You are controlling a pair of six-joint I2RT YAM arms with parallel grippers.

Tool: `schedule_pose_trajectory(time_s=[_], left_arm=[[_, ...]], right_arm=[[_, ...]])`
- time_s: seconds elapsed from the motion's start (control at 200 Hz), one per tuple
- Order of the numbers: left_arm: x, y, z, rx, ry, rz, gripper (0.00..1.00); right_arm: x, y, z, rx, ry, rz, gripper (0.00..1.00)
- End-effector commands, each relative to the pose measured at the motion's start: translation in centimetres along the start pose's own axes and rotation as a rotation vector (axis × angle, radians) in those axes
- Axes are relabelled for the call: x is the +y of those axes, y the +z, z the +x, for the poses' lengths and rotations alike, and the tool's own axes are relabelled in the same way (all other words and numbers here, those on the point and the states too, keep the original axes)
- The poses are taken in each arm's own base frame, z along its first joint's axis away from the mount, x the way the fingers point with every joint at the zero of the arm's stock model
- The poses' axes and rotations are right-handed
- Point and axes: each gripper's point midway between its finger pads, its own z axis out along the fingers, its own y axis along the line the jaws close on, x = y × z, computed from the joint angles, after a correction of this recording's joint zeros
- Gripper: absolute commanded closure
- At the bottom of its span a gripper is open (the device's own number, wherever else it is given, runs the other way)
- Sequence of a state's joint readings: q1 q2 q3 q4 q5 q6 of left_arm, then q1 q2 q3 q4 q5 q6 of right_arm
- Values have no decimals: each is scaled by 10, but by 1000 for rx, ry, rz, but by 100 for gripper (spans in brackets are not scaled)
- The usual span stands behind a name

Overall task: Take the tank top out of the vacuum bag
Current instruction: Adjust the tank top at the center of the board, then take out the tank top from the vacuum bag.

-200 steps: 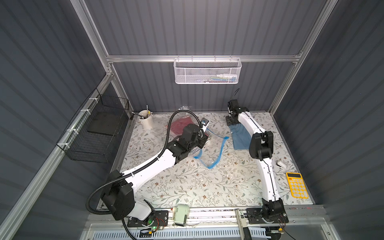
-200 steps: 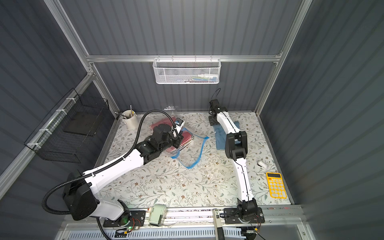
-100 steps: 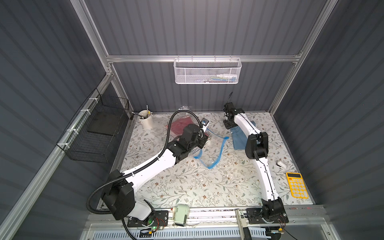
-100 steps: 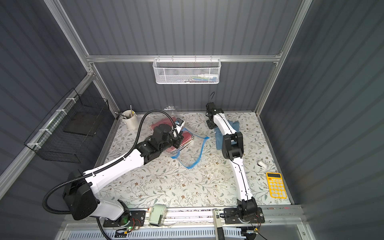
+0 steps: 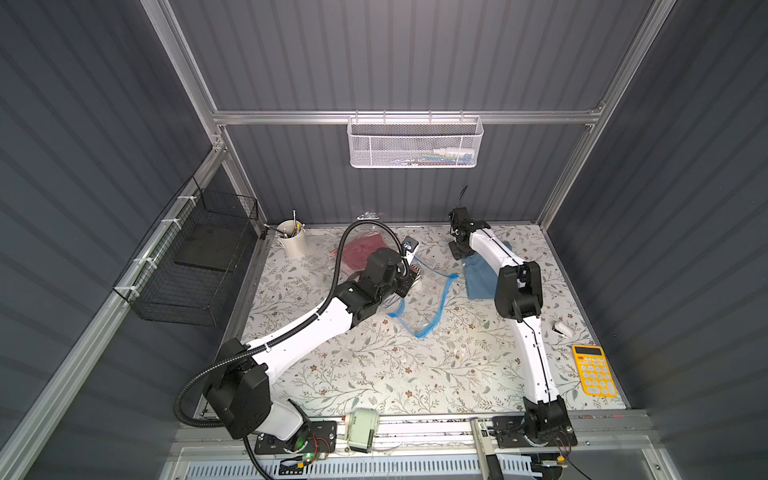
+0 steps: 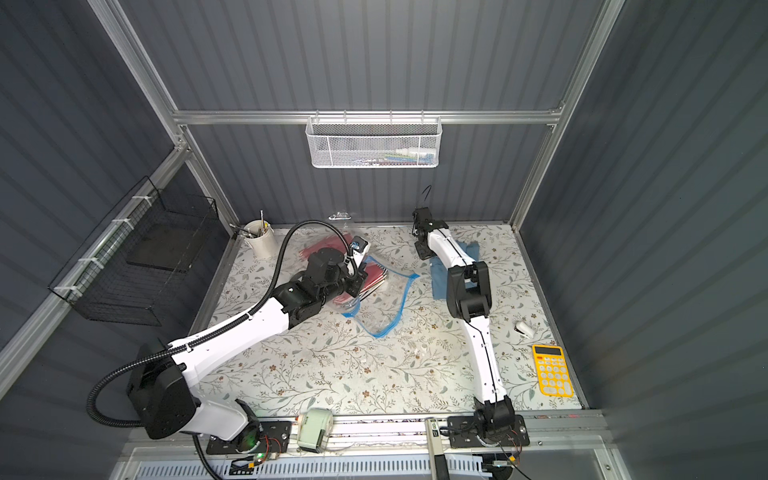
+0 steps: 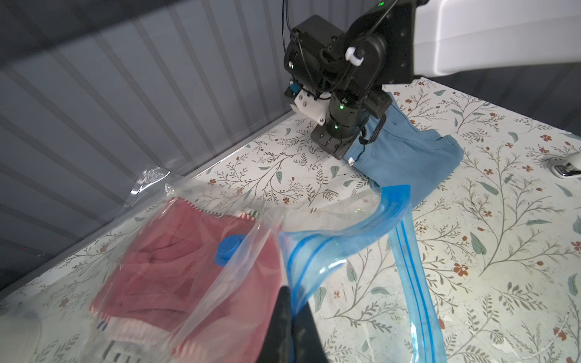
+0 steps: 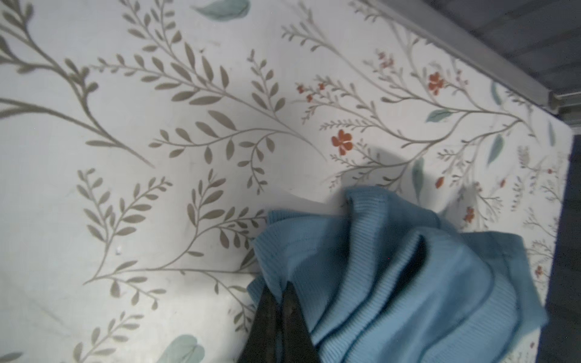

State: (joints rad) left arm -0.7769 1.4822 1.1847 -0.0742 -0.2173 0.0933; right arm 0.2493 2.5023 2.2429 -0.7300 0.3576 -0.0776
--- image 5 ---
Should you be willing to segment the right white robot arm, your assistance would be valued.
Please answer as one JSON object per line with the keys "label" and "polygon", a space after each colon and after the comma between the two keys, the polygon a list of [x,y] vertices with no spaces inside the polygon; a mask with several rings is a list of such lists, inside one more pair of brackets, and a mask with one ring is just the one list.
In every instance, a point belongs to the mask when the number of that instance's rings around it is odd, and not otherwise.
{"label": "right white robot arm", "polygon": [[465,207],[453,208],[449,219],[453,257],[461,260],[477,254],[496,275],[494,305],[498,315],[509,321],[521,360],[524,437],[533,446],[565,448],[572,425],[545,348],[539,264],[514,253],[487,222],[473,219]]}

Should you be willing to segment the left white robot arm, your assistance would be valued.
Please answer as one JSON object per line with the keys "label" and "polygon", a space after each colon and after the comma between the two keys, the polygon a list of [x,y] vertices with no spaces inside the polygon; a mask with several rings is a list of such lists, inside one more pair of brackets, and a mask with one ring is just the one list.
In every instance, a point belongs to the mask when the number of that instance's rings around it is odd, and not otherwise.
{"label": "left white robot arm", "polygon": [[362,272],[335,285],[314,311],[247,344],[237,339],[225,342],[218,362],[238,354],[244,357],[207,374],[203,395],[230,436],[240,440],[265,433],[302,443],[309,430],[306,415],[293,401],[272,399],[273,382],[318,346],[373,316],[389,297],[406,297],[418,274],[412,260],[411,253],[401,257],[390,248],[380,248],[368,257]]}

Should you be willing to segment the blue tank top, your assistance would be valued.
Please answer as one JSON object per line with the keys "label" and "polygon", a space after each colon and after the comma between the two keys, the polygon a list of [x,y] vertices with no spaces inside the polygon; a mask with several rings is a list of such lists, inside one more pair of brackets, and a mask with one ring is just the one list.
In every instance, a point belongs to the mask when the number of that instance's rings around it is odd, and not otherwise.
{"label": "blue tank top", "polygon": [[493,300],[497,273],[477,252],[463,259],[463,274],[470,300]]}

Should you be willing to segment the clear vacuum bag blue zip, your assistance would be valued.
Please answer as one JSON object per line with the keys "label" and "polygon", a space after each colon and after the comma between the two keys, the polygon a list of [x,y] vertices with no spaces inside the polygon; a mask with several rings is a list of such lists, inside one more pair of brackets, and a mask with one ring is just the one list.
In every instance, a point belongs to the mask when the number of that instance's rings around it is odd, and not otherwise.
{"label": "clear vacuum bag blue zip", "polygon": [[[373,226],[368,233],[373,232],[381,232],[384,239],[387,236],[386,232],[376,226]],[[368,233],[354,234],[351,240]],[[385,239],[385,242],[394,247],[391,239]],[[411,266],[420,270],[419,280],[405,298],[392,295],[386,300],[382,300],[378,312],[383,312],[390,318],[398,319],[408,333],[421,339],[439,324],[452,285],[460,278],[460,275],[434,268],[429,261],[421,257],[418,250]]]}

